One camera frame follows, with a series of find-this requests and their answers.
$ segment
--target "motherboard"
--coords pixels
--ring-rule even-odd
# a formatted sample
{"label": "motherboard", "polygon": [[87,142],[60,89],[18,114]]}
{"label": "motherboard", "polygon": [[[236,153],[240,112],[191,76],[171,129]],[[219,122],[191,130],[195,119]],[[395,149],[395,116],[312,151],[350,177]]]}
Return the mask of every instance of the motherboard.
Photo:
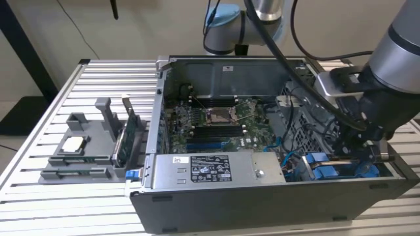
{"label": "motherboard", "polygon": [[264,105],[256,98],[190,96],[166,109],[171,153],[264,151],[276,143]]}

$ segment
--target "white wall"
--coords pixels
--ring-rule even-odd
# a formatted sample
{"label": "white wall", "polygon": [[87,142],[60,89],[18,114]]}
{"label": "white wall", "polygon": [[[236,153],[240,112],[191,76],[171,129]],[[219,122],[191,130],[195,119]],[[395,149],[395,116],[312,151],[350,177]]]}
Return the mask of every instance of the white wall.
{"label": "white wall", "polygon": [[[202,28],[207,0],[118,0],[118,21],[108,0],[60,1],[102,59],[155,59],[158,55],[204,52]],[[56,0],[8,2],[51,76],[63,85],[79,60],[94,59],[95,55]],[[222,2],[243,6],[242,0]],[[300,0],[296,32],[303,45],[318,56],[372,50],[403,2]],[[291,35],[282,49],[286,55],[300,55]],[[250,54],[270,55],[270,52],[266,47],[254,46]]]}
{"label": "white wall", "polygon": [[42,92],[0,31],[0,101],[18,101]]}

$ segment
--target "power supply label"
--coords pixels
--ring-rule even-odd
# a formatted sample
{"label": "power supply label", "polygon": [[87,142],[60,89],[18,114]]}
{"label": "power supply label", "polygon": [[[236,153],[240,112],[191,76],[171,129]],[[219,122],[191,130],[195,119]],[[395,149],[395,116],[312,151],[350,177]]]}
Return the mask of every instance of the power supply label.
{"label": "power supply label", "polygon": [[192,156],[191,181],[195,183],[232,181],[230,156]]}

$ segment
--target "cable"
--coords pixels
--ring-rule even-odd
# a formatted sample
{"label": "cable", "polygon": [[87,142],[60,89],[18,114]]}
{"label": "cable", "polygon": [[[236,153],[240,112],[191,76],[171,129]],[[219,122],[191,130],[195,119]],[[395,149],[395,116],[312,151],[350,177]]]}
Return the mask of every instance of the cable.
{"label": "cable", "polygon": [[207,38],[210,30],[211,30],[211,24],[212,24],[212,22],[215,20],[219,4],[220,4],[220,0],[218,0],[216,6],[215,6],[215,8],[214,8],[214,10],[212,10],[212,12],[210,14],[210,19],[207,20],[207,27],[206,27],[206,30],[204,30],[204,37],[203,37],[203,47],[204,47],[204,49],[206,49],[206,38]]}
{"label": "cable", "polygon": [[2,145],[2,144],[0,144],[0,147],[7,148],[7,149],[10,149],[10,150],[12,150],[12,151],[18,151],[16,149],[14,149],[14,148],[11,148],[11,147],[8,147],[8,146],[4,146],[4,145]]}
{"label": "cable", "polygon": [[332,119],[332,120],[327,123],[324,132],[323,132],[323,134],[322,134],[323,144],[324,144],[324,146],[327,147],[327,149],[328,149],[328,151],[330,151],[331,153],[334,152],[334,150],[332,150],[330,144],[327,143],[326,136],[327,136],[327,132],[328,132],[328,130],[330,130],[330,127],[331,127],[334,121],[335,121],[335,119]]}
{"label": "cable", "polygon": [[282,163],[282,167],[287,165],[288,159],[290,159],[290,157],[294,155],[294,153],[295,153],[295,151],[291,151],[291,152],[288,153],[288,155],[286,156],[284,161],[283,161],[283,163]]}
{"label": "cable", "polygon": [[294,112],[295,112],[295,107],[294,107],[294,102],[292,102],[292,99],[291,99],[290,120],[288,120],[287,130],[284,131],[284,134],[283,134],[283,137],[282,137],[282,140],[283,140],[283,142],[282,142],[282,147],[283,147],[283,150],[284,150],[286,152],[291,152],[291,151],[287,149],[284,143],[286,143],[286,140],[287,140],[287,136],[288,136],[291,127],[292,127]]}
{"label": "cable", "polygon": [[270,148],[276,148],[276,147],[279,147],[279,146],[280,146],[280,143],[282,143],[282,139],[280,139],[280,137],[276,137],[276,145],[268,145],[268,146],[264,148],[263,152],[268,152],[268,149],[270,149]]}
{"label": "cable", "polygon": [[208,1],[208,9],[206,11],[206,17],[204,17],[204,23],[203,23],[203,35],[206,34],[206,20],[208,18],[210,9],[211,9],[211,0]]}
{"label": "cable", "polygon": [[303,54],[311,58],[312,60],[339,60],[339,59],[344,59],[344,58],[352,58],[352,57],[358,57],[358,56],[364,56],[364,55],[371,55],[374,53],[374,51],[363,51],[359,53],[351,53],[351,54],[346,54],[346,55],[340,55],[340,56],[335,56],[335,57],[327,57],[327,58],[320,58],[314,56],[312,54],[308,53],[308,51],[303,48],[303,45],[300,44],[300,41],[298,39],[296,36],[296,30],[295,30],[295,12],[296,12],[296,5],[298,5],[298,0],[294,1],[292,4],[292,10],[291,10],[291,32],[292,32],[292,37],[294,37],[294,41],[296,43],[296,46],[299,47],[299,49],[302,50]]}
{"label": "cable", "polygon": [[280,65],[284,67],[287,73],[291,76],[291,79],[304,88],[304,90],[308,92],[308,95],[311,95],[316,101],[320,103],[320,105],[326,108],[326,110],[350,127],[352,127],[356,130],[364,131],[367,129],[367,126],[362,122],[356,122],[348,115],[346,115],[335,106],[326,100],[326,98],[316,92],[316,90],[306,83],[306,81],[300,78],[300,76],[296,74],[295,70],[288,65],[288,61],[274,41],[271,38],[270,33],[267,32],[263,22],[260,18],[258,17],[258,14],[255,12],[254,3],[252,0],[246,0],[246,6],[247,6],[247,13],[248,17],[254,23],[254,26],[267,44],[267,47],[276,57]]}
{"label": "cable", "polygon": [[71,17],[70,14],[67,13],[67,11],[66,11],[66,9],[64,9],[62,3],[60,3],[60,0],[56,0],[56,1],[58,1],[59,5],[60,5],[63,11],[64,11],[64,14],[67,15],[68,19],[72,21],[72,23],[74,23],[74,25],[75,25],[75,27],[76,27],[76,29],[78,29],[78,31],[79,31],[79,34],[80,34],[80,36],[82,36],[82,39],[84,40],[84,43],[86,43],[87,46],[91,48],[91,50],[92,50],[92,52],[95,53],[98,59],[100,59],[100,58],[99,58],[99,55],[98,55],[98,53],[96,53],[96,51],[92,49],[91,45],[90,45],[88,42],[86,41],[84,34],[82,33],[82,31],[80,31],[80,29],[79,29],[79,27],[78,27],[78,25],[76,25],[76,23],[75,23],[72,17]]}

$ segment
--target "black pole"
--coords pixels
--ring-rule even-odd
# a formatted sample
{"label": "black pole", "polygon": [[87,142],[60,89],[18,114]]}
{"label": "black pole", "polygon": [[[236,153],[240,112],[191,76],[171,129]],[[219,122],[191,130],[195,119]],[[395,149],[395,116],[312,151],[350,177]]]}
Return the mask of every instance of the black pole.
{"label": "black pole", "polygon": [[7,0],[0,0],[0,30],[32,76],[47,102],[52,103],[59,91]]}

